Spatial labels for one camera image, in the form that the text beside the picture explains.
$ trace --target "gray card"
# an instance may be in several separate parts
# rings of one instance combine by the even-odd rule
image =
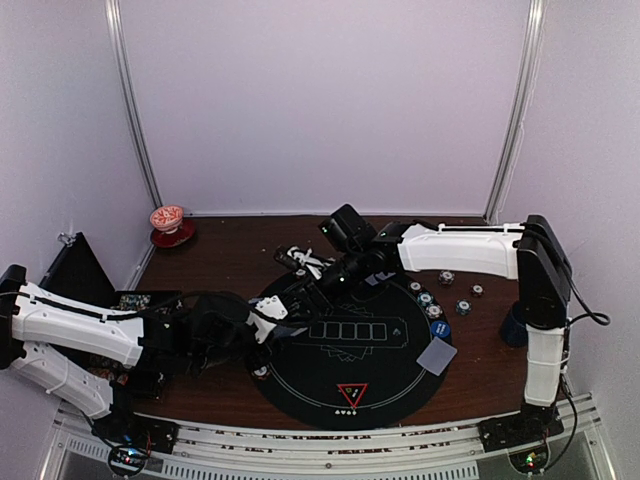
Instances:
[[[447,365],[451,363],[456,353],[458,353],[456,348],[435,337],[424,349],[424,352],[420,354],[416,362],[427,372],[440,375],[447,368]]]

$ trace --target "red bowl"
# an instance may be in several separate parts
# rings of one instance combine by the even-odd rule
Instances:
[[[155,210],[149,220],[156,230],[163,233],[174,233],[180,227],[184,209],[177,205],[166,205]]]

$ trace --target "metal frame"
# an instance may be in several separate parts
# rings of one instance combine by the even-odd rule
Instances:
[[[540,54],[546,6],[547,0],[531,0],[530,2],[529,20],[522,48],[520,73],[511,109],[511,117],[509,118],[509,126],[507,127],[507,134],[502,147],[502,154],[500,155],[498,171],[496,172],[484,212],[484,218],[489,224],[498,221],[498,213],[502,208],[502,202],[511,183],[511,174],[513,173],[522,137],[522,122],[533,92],[532,85]]]
[[[162,197],[158,188],[158,183],[153,173],[153,168],[149,158],[149,152],[144,139],[140,114],[138,111],[134,91],[133,82],[131,80],[131,71],[127,58],[127,50],[124,40],[124,31],[122,28],[122,19],[120,16],[120,0],[105,0],[107,12],[107,24],[109,34],[113,43],[113,50],[118,64],[118,72],[120,74],[120,82],[125,99],[127,109],[127,118],[133,138],[138,163],[142,170],[145,185],[149,196],[153,201],[155,208],[163,205]],[[519,148],[520,131],[526,106],[531,95],[531,85],[533,82],[535,69],[538,61],[541,31],[544,22],[544,13],[546,10],[547,0],[530,0],[529,17],[527,22],[527,30],[525,34],[522,59],[520,62],[520,72],[516,85],[516,94],[509,118],[507,133],[500,156],[500,163],[491,188],[491,193],[483,214],[485,220],[489,223],[496,223],[497,214],[501,208],[501,202],[504,199],[507,188],[510,183],[510,177],[515,163],[515,158]],[[215,212],[197,212],[194,216],[219,216],[220,213]]]
[[[120,1],[106,0],[106,12],[109,35],[111,36],[113,52],[118,64],[120,83],[124,95],[125,107],[127,109],[127,120],[129,122],[129,129],[131,130],[136,156],[138,157],[138,163],[140,164],[151,201],[155,208],[159,208],[163,205],[162,197],[160,196],[158,183],[153,173],[151,160],[149,159],[149,152],[140,122],[140,113],[138,112],[138,106],[133,92],[133,82],[131,81],[131,71],[129,69],[129,60],[127,59],[122,20],[120,18]]]
[[[136,269],[127,281],[124,290],[135,290],[138,288],[138,283],[140,283],[142,275],[144,275],[145,270],[149,266],[149,262],[151,262],[151,257],[153,257],[155,251],[156,247],[151,243],[142,255],[142,259],[138,262],[138,265],[136,265]]]
[[[385,212],[380,210],[358,210],[361,215],[371,216],[371,217],[393,217],[395,219],[398,218],[409,218],[413,219],[416,217],[443,217],[443,218],[461,218],[461,219],[477,219],[480,222],[484,222],[484,216],[482,213],[438,213],[438,212]],[[244,212],[229,212],[229,211],[194,211],[194,212],[185,212],[185,217],[190,218],[239,218],[239,217],[294,217],[294,216],[322,216],[326,217],[331,215],[333,210],[314,210],[314,211],[277,211],[277,212],[262,212],[262,211],[244,211]]]
[[[591,395],[576,397],[575,402],[578,431],[587,435],[599,478],[615,480],[607,453],[610,445]],[[568,402],[558,406],[565,432],[554,440],[568,437],[573,426]],[[473,480],[479,474],[477,461],[506,454],[505,450],[484,452],[477,429],[481,420],[357,432],[262,430],[179,421],[173,454],[154,453],[145,472],[176,480]],[[91,436],[85,420],[70,404],[62,403],[54,430],[40,480],[60,480],[66,452],[101,462],[106,459],[106,447]]]

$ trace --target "red triangle symbol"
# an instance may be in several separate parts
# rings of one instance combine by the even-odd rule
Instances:
[[[349,405],[353,408],[357,408],[360,400],[362,400],[362,396],[364,392],[367,391],[368,383],[343,383],[338,384],[338,388],[344,395],[344,398],[347,399]]]

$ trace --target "blue poker chip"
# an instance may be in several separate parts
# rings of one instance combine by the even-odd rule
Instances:
[[[431,324],[431,333],[436,337],[446,338],[451,335],[451,327],[442,320],[438,320]]]

